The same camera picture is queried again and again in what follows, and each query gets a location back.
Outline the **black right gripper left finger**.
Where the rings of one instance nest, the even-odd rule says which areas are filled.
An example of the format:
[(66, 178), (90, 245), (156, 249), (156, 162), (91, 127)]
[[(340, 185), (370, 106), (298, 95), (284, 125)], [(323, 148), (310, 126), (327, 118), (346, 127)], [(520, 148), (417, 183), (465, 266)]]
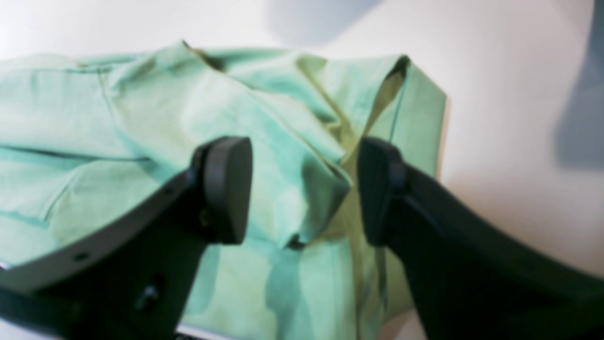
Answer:
[(190, 167), (117, 221), (1, 273), (1, 318), (59, 340), (169, 340), (208, 245), (240, 245), (252, 183), (247, 137)]

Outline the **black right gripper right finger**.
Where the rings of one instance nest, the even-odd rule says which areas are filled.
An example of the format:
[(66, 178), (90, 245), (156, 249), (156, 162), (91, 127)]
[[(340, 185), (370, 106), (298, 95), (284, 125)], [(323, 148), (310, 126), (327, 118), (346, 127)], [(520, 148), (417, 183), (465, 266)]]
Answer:
[(357, 163), (367, 241), (401, 260), (429, 340), (601, 340), (604, 284), (503, 234), (393, 144)]

